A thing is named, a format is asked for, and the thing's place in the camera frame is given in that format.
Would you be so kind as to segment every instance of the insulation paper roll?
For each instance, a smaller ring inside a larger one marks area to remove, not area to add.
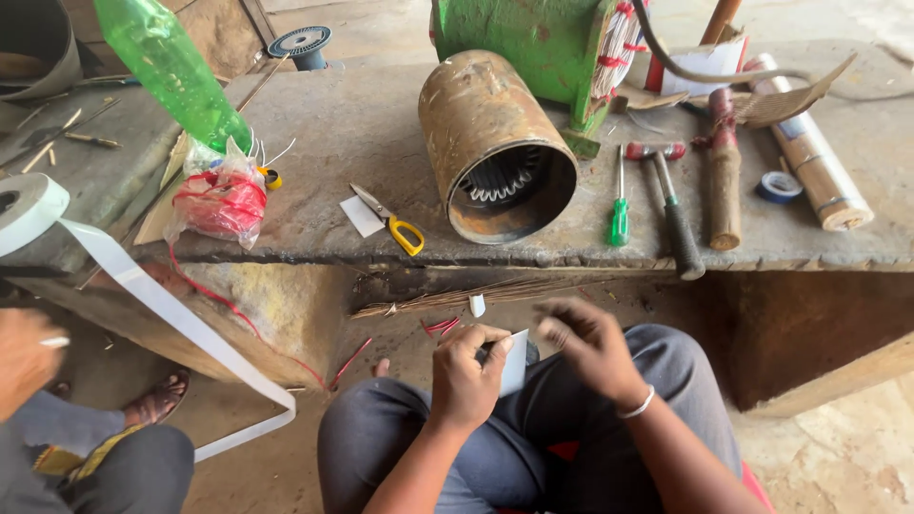
[[[62,218],[69,193],[47,175],[33,173],[0,180],[0,257],[29,244],[55,222],[63,225],[118,284],[199,346],[238,378],[288,411],[206,444],[195,462],[222,453],[295,419],[295,399],[270,381],[215,330],[146,274],[111,236],[90,225]]]

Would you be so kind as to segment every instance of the red plastic bag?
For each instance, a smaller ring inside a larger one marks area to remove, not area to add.
[[[200,143],[192,141],[191,145],[195,146],[185,161],[185,171],[191,175],[172,200],[175,213],[165,226],[165,240],[172,246],[182,230],[193,230],[238,241],[250,250],[260,235],[260,221],[267,205],[263,175],[231,137],[225,157],[213,161],[205,170],[199,165]]]

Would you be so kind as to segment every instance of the green metal frame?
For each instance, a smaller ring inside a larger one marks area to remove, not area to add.
[[[469,49],[505,57],[535,96],[570,106],[569,128],[561,132],[572,151],[596,155],[600,144],[590,136],[607,103],[590,98],[590,83],[616,2],[434,0],[438,59]]]

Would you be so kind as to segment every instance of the red hammer head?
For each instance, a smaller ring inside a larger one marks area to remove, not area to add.
[[[668,161],[675,161],[686,154],[686,144],[682,141],[674,143],[641,143],[632,141],[625,146],[625,158],[640,161],[659,152]]]

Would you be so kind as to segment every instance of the blue electrical tape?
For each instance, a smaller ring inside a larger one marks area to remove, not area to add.
[[[761,176],[755,192],[771,203],[787,203],[802,193],[800,181],[789,173],[770,171]]]

